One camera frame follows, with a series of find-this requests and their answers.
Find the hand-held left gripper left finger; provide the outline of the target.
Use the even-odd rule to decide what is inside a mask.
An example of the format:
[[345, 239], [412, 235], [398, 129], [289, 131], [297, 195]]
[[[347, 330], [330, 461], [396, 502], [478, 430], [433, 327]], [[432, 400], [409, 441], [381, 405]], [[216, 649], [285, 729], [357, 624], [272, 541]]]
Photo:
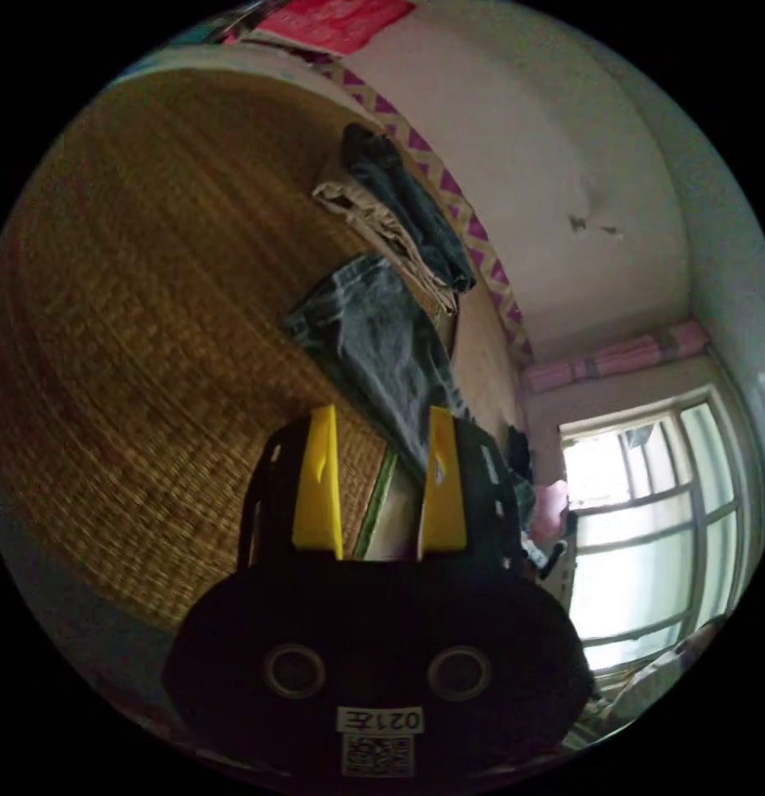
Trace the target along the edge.
[[309, 417], [292, 542], [297, 551], [329, 552], [344, 557], [337, 457], [337, 413], [334, 405]]

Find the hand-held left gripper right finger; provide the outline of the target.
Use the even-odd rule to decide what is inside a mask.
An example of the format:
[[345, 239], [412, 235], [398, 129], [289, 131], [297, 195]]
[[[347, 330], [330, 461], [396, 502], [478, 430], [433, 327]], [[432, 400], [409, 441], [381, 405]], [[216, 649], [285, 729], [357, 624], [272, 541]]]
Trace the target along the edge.
[[432, 406], [418, 557], [458, 553], [466, 547], [467, 526], [455, 419], [448, 410]]

